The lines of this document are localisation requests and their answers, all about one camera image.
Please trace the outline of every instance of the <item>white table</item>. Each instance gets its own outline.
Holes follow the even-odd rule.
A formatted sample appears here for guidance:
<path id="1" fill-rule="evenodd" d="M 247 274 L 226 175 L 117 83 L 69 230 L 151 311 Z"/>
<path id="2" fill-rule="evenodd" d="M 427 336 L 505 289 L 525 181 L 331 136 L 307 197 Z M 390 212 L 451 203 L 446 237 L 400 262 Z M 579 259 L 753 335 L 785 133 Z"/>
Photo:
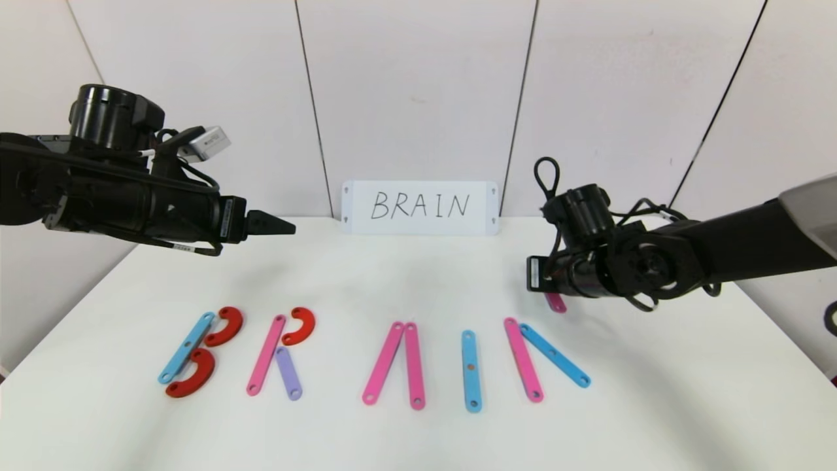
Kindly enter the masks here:
<path id="1" fill-rule="evenodd" d="M 299 219 L 219 258 L 141 246 L 2 386 L 3 469 L 834 469 L 837 390 L 735 285 L 641 313 L 622 299 L 525 289 L 552 246 L 538 218 L 497 237 L 351 236 Z M 213 349 L 195 394 L 157 383 L 200 314 L 244 328 Z M 305 306 L 291 348 L 305 393 L 271 365 L 245 392 L 270 320 Z M 531 346 L 545 399 L 529 402 L 502 327 L 515 316 L 593 379 L 571 382 Z M 361 392 L 391 322 L 418 324 L 427 406 L 408 405 L 403 346 L 375 406 Z M 285 331 L 295 330 L 292 320 Z M 465 410 L 460 334 L 479 341 L 484 407 Z"/>

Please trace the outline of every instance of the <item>black cable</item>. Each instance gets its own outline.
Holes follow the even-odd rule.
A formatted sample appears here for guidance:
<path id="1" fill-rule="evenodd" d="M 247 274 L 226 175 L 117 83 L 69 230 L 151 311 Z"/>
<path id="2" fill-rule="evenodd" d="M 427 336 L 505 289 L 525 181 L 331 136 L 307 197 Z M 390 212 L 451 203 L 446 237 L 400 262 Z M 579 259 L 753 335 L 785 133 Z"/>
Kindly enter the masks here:
<path id="1" fill-rule="evenodd" d="M 721 296 L 721 284 L 712 283 L 709 285 L 703 285 L 703 291 L 706 292 L 706 294 L 712 296 L 713 298 L 717 298 Z"/>
<path id="2" fill-rule="evenodd" d="M 555 180 L 552 182 L 552 188 L 550 189 L 547 189 L 547 186 L 543 184 L 543 180 L 541 180 L 541 175 L 537 171 L 541 163 L 544 162 L 551 163 L 552 167 L 555 168 Z M 547 197 L 547 201 L 549 201 L 552 198 L 555 198 L 555 193 L 558 190 L 558 180 L 561 179 L 561 168 L 558 167 L 558 162 L 556 162 L 555 159 L 551 157 L 541 157 L 535 162 L 534 172 L 535 181 L 537 181 L 537 186 L 541 187 L 541 191 L 543 191 L 543 195 Z"/>
<path id="3" fill-rule="evenodd" d="M 11 144 L 8 142 L 0 142 L 0 153 L 3 153 L 3 151 L 9 153 L 31 155 L 38 158 L 42 158 L 43 160 L 62 163 L 71 167 L 82 168 L 84 170 L 91 170 L 93 172 L 104 173 L 106 175 L 112 175 L 115 177 L 134 180 L 146 184 L 155 184 L 171 189 L 191 191 L 193 193 L 213 194 L 217 193 L 220 190 L 217 184 L 213 184 L 210 186 L 202 186 L 198 184 L 180 182 L 173 179 L 164 179 L 162 177 L 157 177 L 148 173 L 137 172 L 136 170 L 131 170 L 129 168 L 117 167 L 115 165 L 109 165 L 107 163 L 99 163 L 95 160 L 88 160 L 85 158 L 80 158 L 73 155 L 65 155 L 62 153 L 54 153 L 46 149 L 31 148 L 29 146 L 21 146 L 18 144 Z"/>
<path id="4" fill-rule="evenodd" d="M 201 172 L 200 170 L 195 169 L 193 166 L 189 165 L 184 159 L 180 158 L 180 167 L 186 170 L 187 172 L 191 173 L 192 175 L 198 177 L 199 179 L 203 180 L 209 186 L 218 187 L 218 182 L 212 179 L 209 175 Z"/>
<path id="5" fill-rule="evenodd" d="M 541 175 L 538 173 L 538 168 L 541 166 L 541 163 L 544 162 L 550 163 L 552 165 L 552 168 L 555 169 L 555 179 L 552 181 L 552 188 L 550 189 L 547 189 L 547 186 L 543 183 L 543 180 L 541 179 Z M 558 190 L 558 182 L 561 180 L 561 167 L 558 166 L 558 162 L 556 162 L 555 159 L 551 157 L 541 157 L 535 162 L 533 172 L 535 174 L 535 181 L 537 181 L 537 186 L 541 187 L 541 191 L 543 191 L 543 195 L 547 198 L 547 202 L 550 199 L 555 198 L 555 193 Z M 555 229 L 557 231 L 555 235 L 555 244 L 552 246 L 552 251 L 549 253 L 547 263 L 544 265 L 544 270 L 547 273 L 549 273 L 552 270 L 552 266 L 555 265 L 558 247 L 561 245 L 561 227 L 556 225 Z"/>
<path id="6" fill-rule="evenodd" d="M 654 303 L 653 306 L 649 306 L 648 304 L 643 303 L 642 301 L 640 301 L 639 299 L 637 299 L 633 296 L 626 296 L 625 297 L 625 299 L 627 299 L 629 303 L 633 304 L 635 308 L 639 309 L 640 311 L 642 311 L 644 313 L 653 312 L 655 309 L 657 309 L 657 306 L 660 305 L 660 300 L 659 299 L 654 298 L 653 296 L 649 296 L 649 298 L 651 298 L 651 302 Z"/>
<path id="7" fill-rule="evenodd" d="M 172 136 L 172 137 L 174 137 L 174 136 L 176 136 L 177 134 L 180 134 L 180 132 L 179 132 L 177 129 L 171 129 L 171 128 L 169 128 L 169 127 L 167 127 L 166 129 L 161 129 L 160 131 L 157 131 L 157 143 L 162 142 L 162 139 L 163 139 L 165 136 Z"/>
<path id="8" fill-rule="evenodd" d="M 643 204 L 648 206 L 646 210 L 640 210 L 639 207 Z M 611 211 L 611 215 L 621 217 L 622 219 L 616 223 L 616 225 L 623 225 L 627 222 L 630 218 L 641 216 L 641 215 L 652 215 L 652 214 L 667 214 L 672 217 L 674 220 L 687 220 L 687 218 L 683 213 L 678 210 L 673 210 L 669 208 L 665 204 L 656 204 L 654 201 L 651 201 L 648 198 L 640 198 L 639 201 L 634 204 L 634 207 L 630 209 L 627 213 L 616 213 Z"/>

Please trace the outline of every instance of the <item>plastic piece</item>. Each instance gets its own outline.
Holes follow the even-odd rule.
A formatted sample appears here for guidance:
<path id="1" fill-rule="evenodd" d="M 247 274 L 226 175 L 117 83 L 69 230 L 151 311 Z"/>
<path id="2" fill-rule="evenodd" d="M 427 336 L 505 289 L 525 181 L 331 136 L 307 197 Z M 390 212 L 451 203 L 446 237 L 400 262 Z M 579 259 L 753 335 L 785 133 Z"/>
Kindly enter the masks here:
<path id="1" fill-rule="evenodd" d="M 267 369 L 270 368 L 270 358 L 273 357 L 273 351 L 276 345 L 279 344 L 279 337 L 282 335 L 282 328 L 284 326 L 285 316 L 280 314 L 273 318 L 273 323 L 270 325 L 267 338 L 264 339 L 264 345 L 262 345 L 259 359 L 256 360 L 253 374 L 250 376 L 249 383 L 247 383 L 247 394 L 255 396 L 261 391 L 261 386 L 264 384 L 264 377 L 267 376 Z"/>
<path id="2" fill-rule="evenodd" d="M 535 330 L 528 324 L 521 324 L 521 334 L 529 343 L 536 349 L 540 350 L 552 363 L 555 364 L 565 375 L 569 376 L 571 380 L 581 387 L 588 387 L 592 382 L 590 376 L 587 376 L 580 368 L 578 368 L 566 356 L 561 355 L 555 347 L 549 344 L 543 337 L 538 335 Z"/>
<path id="3" fill-rule="evenodd" d="M 227 319 L 227 325 L 218 332 L 213 332 L 206 336 L 203 342 L 208 347 L 217 347 L 221 344 L 226 344 L 241 330 L 244 324 L 244 316 L 241 311 L 231 306 L 221 308 L 218 311 L 218 316 L 222 319 Z"/>
<path id="4" fill-rule="evenodd" d="M 476 358 L 476 334 L 470 330 L 462 333 L 462 382 L 465 384 L 465 409 L 482 410 L 480 392 L 480 365 Z"/>
<path id="5" fill-rule="evenodd" d="M 416 411 L 424 409 L 424 377 L 421 372 L 419 328 L 415 323 L 404 325 L 404 344 L 407 349 L 407 384 L 410 389 L 410 406 Z"/>
<path id="6" fill-rule="evenodd" d="M 503 326 L 506 327 L 506 335 L 509 338 L 511 352 L 515 356 L 517 371 L 521 375 L 521 380 L 523 380 L 523 389 L 526 391 L 526 397 L 532 402 L 543 401 L 541 382 L 537 379 L 535 366 L 531 363 L 529 351 L 526 350 L 526 342 L 523 341 L 523 335 L 521 335 L 517 321 L 514 318 L 506 318 L 503 321 Z"/>
<path id="7" fill-rule="evenodd" d="M 285 390 L 292 401 L 302 397 L 302 385 L 300 378 L 296 375 L 294 362 L 290 360 L 290 352 L 285 347 L 276 349 L 274 355 L 276 364 L 279 366 L 279 373 L 282 374 L 282 382 L 285 383 Z"/>
<path id="8" fill-rule="evenodd" d="M 186 397 L 203 386 L 215 371 L 215 357 L 207 349 L 195 349 L 189 359 L 198 364 L 198 369 L 183 381 L 174 381 L 166 388 L 171 397 Z"/>
<path id="9" fill-rule="evenodd" d="M 160 384 L 167 385 L 174 380 L 174 377 L 179 375 L 183 370 L 183 366 L 189 360 L 189 355 L 201 344 L 203 336 L 209 331 L 212 325 L 212 319 L 215 318 L 215 313 L 205 313 L 198 319 L 198 323 L 192 327 L 192 331 L 186 336 L 186 339 L 177 347 L 174 356 L 168 361 L 168 365 L 163 368 L 162 373 L 157 377 Z"/>
<path id="10" fill-rule="evenodd" d="M 549 308 L 556 312 L 556 313 L 565 313 L 567 311 L 567 304 L 564 304 L 564 300 L 561 298 L 561 295 L 557 292 L 545 292 L 543 293 L 547 299 L 547 303 L 549 303 Z"/>
<path id="11" fill-rule="evenodd" d="M 393 323 L 389 328 L 386 340 L 383 341 L 383 348 L 381 354 L 378 355 L 375 367 L 372 368 L 372 375 L 369 376 L 367 387 L 363 390 L 363 403 L 371 406 L 377 402 L 377 397 L 381 394 L 383 382 L 387 379 L 389 367 L 393 364 L 395 352 L 398 351 L 398 346 L 401 344 L 401 337 L 404 333 L 404 324 L 400 322 Z"/>
<path id="12" fill-rule="evenodd" d="M 289 332 L 288 334 L 282 335 L 282 344 L 289 347 L 307 339 L 311 335 L 311 332 L 314 332 L 314 326 L 316 325 L 314 313 L 306 308 L 294 308 L 294 310 L 290 311 L 290 316 L 294 319 L 301 320 L 302 327 L 296 332 Z"/>

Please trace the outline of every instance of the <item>pink bar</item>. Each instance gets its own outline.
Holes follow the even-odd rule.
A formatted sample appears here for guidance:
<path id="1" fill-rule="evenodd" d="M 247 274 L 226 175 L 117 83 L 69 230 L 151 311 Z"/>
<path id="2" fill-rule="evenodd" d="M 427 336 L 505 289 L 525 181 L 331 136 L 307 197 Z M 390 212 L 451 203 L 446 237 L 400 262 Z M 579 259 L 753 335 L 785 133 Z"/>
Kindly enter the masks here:
<path id="1" fill-rule="evenodd" d="M 378 395 L 381 394 L 383 382 L 387 379 L 389 367 L 393 364 L 395 352 L 398 351 L 398 345 L 401 344 L 401 336 L 404 333 L 404 324 L 400 322 L 393 323 L 389 329 L 387 339 L 383 341 L 383 348 L 381 354 L 377 357 L 375 367 L 372 368 L 372 375 L 369 376 L 367 388 L 363 390 L 363 403 L 371 406 L 377 402 Z"/>
<path id="2" fill-rule="evenodd" d="M 421 373 L 421 351 L 419 350 L 419 328 L 415 323 L 404 325 L 404 343 L 407 348 L 407 383 L 410 388 L 410 406 L 416 411 L 424 409 L 424 378 Z"/>
<path id="3" fill-rule="evenodd" d="M 557 292 L 545 292 L 547 296 L 547 303 L 549 303 L 549 308 L 556 313 L 565 313 L 567 311 L 567 304 L 564 304 L 564 300 L 561 299 L 561 295 Z"/>
<path id="4" fill-rule="evenodd" d="M 279 343 L 279 337 L 282 335 L 284 326 L 285 316 L 280 314 L 273 318 L 270 331 L 267 333 L 267 338 L 264 339 L 264 346 L 262 346 L 259 359 L 256 360 L 256 366 L 253 368 L 253 374 L 250 376 L 250 382 L 247 383 L 247 394 L 255 396 L 261 391 L 261 386 L 264 384 L 264 377 L 267 376 L 267 370 L 270 368 L 273 351 Z"/>
<path id="5" fill-rule="evenodd" d="M 506 327 L 506 335 L 509 337 L 511 352 L 515 356 L 517 371 L 521 374 L 526 396 L 532 402 L 543 401 L 541 382 L 537 380 L 537 373 L 535 373 L 535 367 L 531 363 L 531 358 L 529 358 L 529 351 L 526 350 L 526 343 L 523 341 L 520 326 L 517 325 L 514 318 L 506 318 L 503 325 Z"/>

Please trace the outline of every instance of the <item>blue bar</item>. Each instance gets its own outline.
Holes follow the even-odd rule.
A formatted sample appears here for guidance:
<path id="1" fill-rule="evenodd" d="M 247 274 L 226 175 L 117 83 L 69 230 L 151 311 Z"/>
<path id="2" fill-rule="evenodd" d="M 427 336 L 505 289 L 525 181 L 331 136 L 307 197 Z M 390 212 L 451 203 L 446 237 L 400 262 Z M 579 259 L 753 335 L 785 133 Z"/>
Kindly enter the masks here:
<path id="1" fill-rule="evenodd" d="M 536 349 L 540 350 L 552 363 L 555 364 L 565 375 L 569 376 L 571 380 L 581 387 L 588 387 L 592 380 L 580 368 L 578 368 L 566 356 L 561 355 L 555 347 L 549 344 L 543 337 L 537 334 L 535 330 L 528 324 L 521 324 L 521 334 L 523 338 L 529 340 Z"/>
<path id="2" fill-rule="evenodd" d="M 186 339 L 183 340 L 183 343 L 180 344 L 177 351 L 174 352 L 174 356 L 171 360 L 169 360 L 166 368 L 164 368 L 162 373 L 160 373 L 160 376 L 157 377 L 160 384 L 167 385 L 172 382 L 175 376 L 180 374 L 180 371 L 189 359 L 189 355 L 192 353 L 192 350 L 196 349 L 198 345 L 200 345 L 201 341 L 203 341 L 203 336 L 209 331 L 209 327 L 212 325 L 214 318 L 215 313 L 205 313 L 201 316 L 198 323 L 192 327 L 192 332 L 189 332 L 189 335 L 186 336 Z"/>
<path id="3" fill-rule="evenodd" d="M 470 330 L 462 332 L 462 381 L 465 383 L 465 409 L 469 412 L 482 410 L 480 392 L 480 365 L 476 358 L 476 334 Z"/>

